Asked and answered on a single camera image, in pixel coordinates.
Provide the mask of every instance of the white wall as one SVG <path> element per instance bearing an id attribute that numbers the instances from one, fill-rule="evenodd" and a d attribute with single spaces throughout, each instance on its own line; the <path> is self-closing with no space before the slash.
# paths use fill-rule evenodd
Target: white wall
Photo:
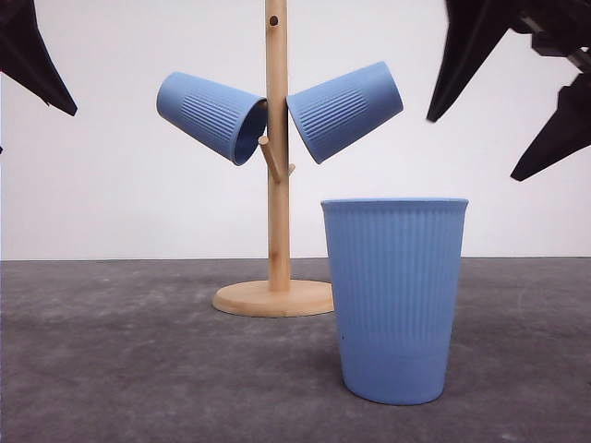
<path id="1" fill-rule="evenodd" d="M 4 79 L 4 259 L 266 257 L 260 152 L 235 167 L 154 107 L 174 70 L 264 95 L 263 4 L 38 1 L 79 111 Z M 443 0 L 291 1 L 291 91 L 385 60 L 405 104 L 321 166 L 291 126 L 295 257 L 326 255 L 321 199 L 387 196 L 469 198 L 466 256 L 591 255 L 591 148 L 509 177 L 574 68 L 511 32 L 433 125 L 446 28 Z"/>

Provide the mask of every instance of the hanging cup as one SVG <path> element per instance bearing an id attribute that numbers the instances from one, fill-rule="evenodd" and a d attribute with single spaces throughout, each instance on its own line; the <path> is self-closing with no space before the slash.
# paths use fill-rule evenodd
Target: hanging cup
<path id="1" fill-rule="evenodd" d="M 204 78 L 174 72 L 156 100 L 158 114 L 236 165 L 258 146 L 267 125 L 263 97 Z"/>
<path id="2" fill-rule="evenodd" d="M 384 62 L 290 95 L 287 106 L 318 164 L 403 110 Z"/>

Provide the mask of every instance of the wooden peg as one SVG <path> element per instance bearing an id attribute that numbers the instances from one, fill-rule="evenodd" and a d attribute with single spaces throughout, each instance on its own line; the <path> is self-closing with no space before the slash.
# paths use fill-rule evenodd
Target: wooden peg
<path id="1" fill-rule="evenodd" d="M 267 136 L 260 136 L 259 144 L 260 148 L 262 149 L 262 155 L 265 157 L 265 162 L 267 163 L 267 167 L 269 168 L 269 172 L 271 173 L 273 180 L 275 183 L 281 182 L 281 175 L 279 174 L 277 162 L 273 157 L 271 146 L 269 145 L 269 138 Z"/>

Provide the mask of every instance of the blue plastic cup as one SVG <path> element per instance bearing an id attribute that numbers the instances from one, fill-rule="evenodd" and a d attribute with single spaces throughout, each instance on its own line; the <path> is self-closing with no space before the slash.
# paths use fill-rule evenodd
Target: blue plastic cup
<path id="1" fill-rule="evenodd" d="M 287 106 L 318 164 L 403 110 L 384 62 L 290 95 Z"/>
<path id="2" fill-rule="evenodd" d="M 389 404 L 443 392 L 467 200 L 322 202 L 345 385 Z"/>
<path id="3" fill-rule="evenodd" d="M 264 97 L 174 72 L 162 84 L 156 109 L 164 119 L 234 164 L 244 164 L 267 125 Z"/>

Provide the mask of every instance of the cup base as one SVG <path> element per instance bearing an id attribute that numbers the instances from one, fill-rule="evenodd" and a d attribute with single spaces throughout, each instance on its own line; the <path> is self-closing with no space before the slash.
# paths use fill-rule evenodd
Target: cup base
<path id="1" fill-rule="evenodd" d="M 369 348 L 341 348 L 344 384 L 358 397 L 412 405 L 434 401 L 443 392 L 446 352 L 403 357 Z"/>

